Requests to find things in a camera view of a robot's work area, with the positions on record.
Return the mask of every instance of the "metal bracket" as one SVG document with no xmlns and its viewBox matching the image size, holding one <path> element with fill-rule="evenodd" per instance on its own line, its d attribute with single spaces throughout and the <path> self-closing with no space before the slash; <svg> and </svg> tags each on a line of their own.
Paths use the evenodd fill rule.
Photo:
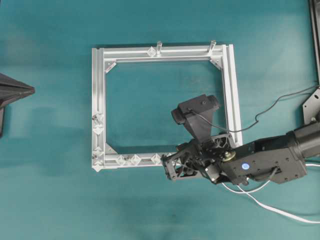
<svg viewBox="0 0 320 240">
<path fill-rule="evenodd" d="M 320 113 L 320 89 L 318 88 L 302 106 L 304 124 L 314 122 L 316 116 Z"/>
<path fill-rule="evenodd" d="M 107 73 L 121 63 L 210 61 L 221 71 L 225 119 L 230 130 L 241 129 L 240 107 L 234 47 L 217 45 L 154 46 L 92 49 L 92 168 L 101 169 L 162 166 L 161 156 L 172 152 L 118 154 L 107 143 L 106 81 Z M 242 133 L 231 133 L 236 146 L 241 146 Z"/>
</svg>

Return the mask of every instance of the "black object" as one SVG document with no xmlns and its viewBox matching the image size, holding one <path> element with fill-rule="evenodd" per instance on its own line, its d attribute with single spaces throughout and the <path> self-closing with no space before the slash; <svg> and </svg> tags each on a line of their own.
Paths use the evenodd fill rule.
<svg viewBox="0 0 320 240">
<path fill-rule="evenodd" d="M 192 113 L 197 110 L 210 122 L 213 119 L 213 113 L 220 107 L 215 96 L 206 96 L 205 94 L 197 96 L 188 101 L 184 101 L 174 109 L 171 114 L 177 124 L 183 124 L 187 131 L 199 142 L 206 142 L 211 137 L 211 125 L 199 119 Z"/>
<path fill-rule="evenodd" d="M 34 93 L 32 86 L 0 73 L 0 137 L 3 134 L 5 106 Z"/>
<path fill-rule="evenodd" d="M 211 109 L 203 111 L 203 106 L 195 104 L 198 99 L 200 98 L 193 98 L 179 106 L 191 106 L 197 113 L 212 115 L 219 105 L 212 98 L 215 101 Z M 179 114 L 177 111 L 175 109 L 172 113 L 174 120 L 178 124 L 184 124 L 198 139 L 178 145 L 177 153 L 171 156 L 162 156 L 165 173 L 174 181 L 204 177 L 214 184 L 231 182 L 235 185 L 247 185 L 247 179 L 250 178 L 282 184 L 305 176 L 305 158 L 320 154 L 320 123 L 316 120 L 286 135 L 262 138 L 235 147 L 230 134 L 220 134 L 208 139 L 211 128 L 206 128 L 205 134 L 204 128 L 196 126 L 201 121 L 209 125 L 207 122 L 197 115 L 192 117 L 192 113 L 184 109 Z"/>
</svg>

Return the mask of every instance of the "teal surface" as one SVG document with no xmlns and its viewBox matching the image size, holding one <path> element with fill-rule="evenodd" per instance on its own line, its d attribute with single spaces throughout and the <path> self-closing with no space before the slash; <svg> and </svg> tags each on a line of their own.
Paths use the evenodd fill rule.
<svg viewBox="0 0 320 240">
<path fill-rule="evenodd" d="M 0 72 L 36 94 L 6 111 L 0 238 L 318 240 L 318 225 L 268 212 L 205 179 L 173 183 L 161 167 L 91 169 L 91 48 L 212 39 L 234 44 L 244 127 L 277 96 L 317 82 L 306 0 L 3 0 Z M 170 110 L 202 93 L 220 98 L 218 83 L 207 63 L 116 66 L 108 74 L 109 141 L 125 152 L 189 139 Z M 279 102 L 244 141 L 300 126 L 307 97 Z M 319 173 L 254 195 L 319 220 Z"/>
</svg>

